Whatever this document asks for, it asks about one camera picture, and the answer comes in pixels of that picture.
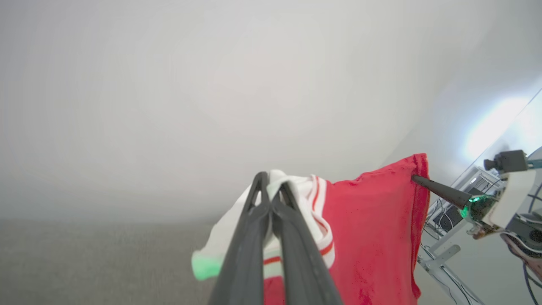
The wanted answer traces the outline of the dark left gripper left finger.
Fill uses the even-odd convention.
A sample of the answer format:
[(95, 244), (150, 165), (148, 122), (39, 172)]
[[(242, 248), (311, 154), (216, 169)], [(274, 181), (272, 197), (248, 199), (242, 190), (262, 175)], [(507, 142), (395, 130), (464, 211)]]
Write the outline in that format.
[(265, 303), (263, 250), (270, 225), (268, 173), (255, 175), (211, 293), (211, 305)]

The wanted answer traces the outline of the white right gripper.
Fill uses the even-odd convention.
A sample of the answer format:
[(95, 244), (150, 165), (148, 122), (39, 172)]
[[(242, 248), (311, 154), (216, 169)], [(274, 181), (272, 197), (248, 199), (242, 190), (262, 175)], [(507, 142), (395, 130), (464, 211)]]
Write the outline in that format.
[(457, 207), (472, 225), (469, 232), (531, 232), (539, 230), (539, 213), (521, 213), (525, 199), (533, 199), (534, 169), (505, 174), (503, 187), (494, 194), (471, 195), (461, 190), (413, 175), (412, 181)]

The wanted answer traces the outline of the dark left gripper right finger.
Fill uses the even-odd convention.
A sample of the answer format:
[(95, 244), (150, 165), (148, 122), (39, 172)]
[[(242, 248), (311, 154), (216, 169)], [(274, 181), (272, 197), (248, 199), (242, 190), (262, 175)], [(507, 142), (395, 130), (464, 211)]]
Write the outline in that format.
[(340, 293), (324, 263), (288, 182), (271, 201), (273, 234), (281, 245), (287, 305), (342, 305)]

